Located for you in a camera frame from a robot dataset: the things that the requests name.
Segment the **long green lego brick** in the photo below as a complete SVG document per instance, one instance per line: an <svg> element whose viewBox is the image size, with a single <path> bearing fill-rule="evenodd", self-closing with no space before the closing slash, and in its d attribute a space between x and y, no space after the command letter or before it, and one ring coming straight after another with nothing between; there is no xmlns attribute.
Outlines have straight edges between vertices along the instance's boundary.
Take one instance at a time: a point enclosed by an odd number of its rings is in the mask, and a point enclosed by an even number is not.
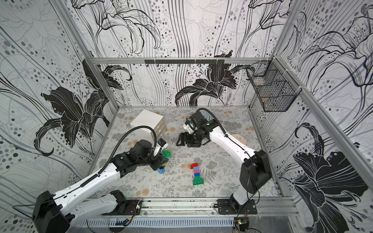
<svg viewBox="0 0 373 233"><path fill-rule="evenodd" d="M201 184L204 184L204 179L201 177L195 177L192 183L193 185L201 185Z"/></svg>

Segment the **red lego brick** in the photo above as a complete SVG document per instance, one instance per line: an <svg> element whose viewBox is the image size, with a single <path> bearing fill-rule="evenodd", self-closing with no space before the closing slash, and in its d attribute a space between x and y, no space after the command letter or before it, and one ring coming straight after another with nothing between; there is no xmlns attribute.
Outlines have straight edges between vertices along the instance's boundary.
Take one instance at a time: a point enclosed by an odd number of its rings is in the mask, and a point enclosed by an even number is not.
<svg viewBox="0 0 373 233"><path fill-rule="evenodd" d="M194 163L190 166L190 169L193 170L194 167L199 167L199 165L197 163Z"/></svg>

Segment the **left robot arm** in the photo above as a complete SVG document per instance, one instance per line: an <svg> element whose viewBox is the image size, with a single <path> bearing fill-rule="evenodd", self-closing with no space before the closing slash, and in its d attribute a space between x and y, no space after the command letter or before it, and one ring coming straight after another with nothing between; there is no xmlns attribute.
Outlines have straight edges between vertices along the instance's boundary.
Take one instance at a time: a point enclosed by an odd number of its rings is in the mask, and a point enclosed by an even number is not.
<svg viewBox="0 0 373 233"><path fill-rule="evenodd" d="M117 153L121 143L132 132L145 128L151 131L153 141L139 140L129 151ZM88 201L87 198L105 186L120 180L141 166L156 171L168 162L162 151L168 146L156 137L149 126L137 126L126 132L115 145L108 161L97 172L55 193L45 191L37 197L30 216L39 233L65 233L73 225L92 217L108 214L116 209L125 209L127 199L119 190Z"/></svg>

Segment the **long light blue lego brick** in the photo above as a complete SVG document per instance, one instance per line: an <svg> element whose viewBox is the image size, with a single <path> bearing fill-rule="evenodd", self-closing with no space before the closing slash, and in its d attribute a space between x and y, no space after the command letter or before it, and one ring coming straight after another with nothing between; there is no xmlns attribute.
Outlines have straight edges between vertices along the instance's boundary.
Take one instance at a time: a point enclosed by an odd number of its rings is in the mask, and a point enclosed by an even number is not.
<svg viewBox="0 0 373 233"><path fill-rule="evenodd" d="M157 171L158 171L159 174L164 174L166 170L165 169L158 169Z"/></svg>

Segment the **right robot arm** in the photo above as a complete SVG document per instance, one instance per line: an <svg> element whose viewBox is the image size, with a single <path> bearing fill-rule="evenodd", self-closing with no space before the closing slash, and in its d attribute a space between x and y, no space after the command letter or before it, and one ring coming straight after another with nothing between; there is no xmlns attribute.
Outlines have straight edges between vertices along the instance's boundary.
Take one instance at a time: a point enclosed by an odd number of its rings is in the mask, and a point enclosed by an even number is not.
<svg viewBox="0 0 373 233"><path fill-rule="evenodd" d="M270 159L264 150L254 150L234 138L223 127L215 115L206 108L199 108L183 125L184 133L179 135L177 146L198 148L213 142L231 155L239 165L241 186L231 195L231 204L244 206L251 195L273 177Z"/></svg>

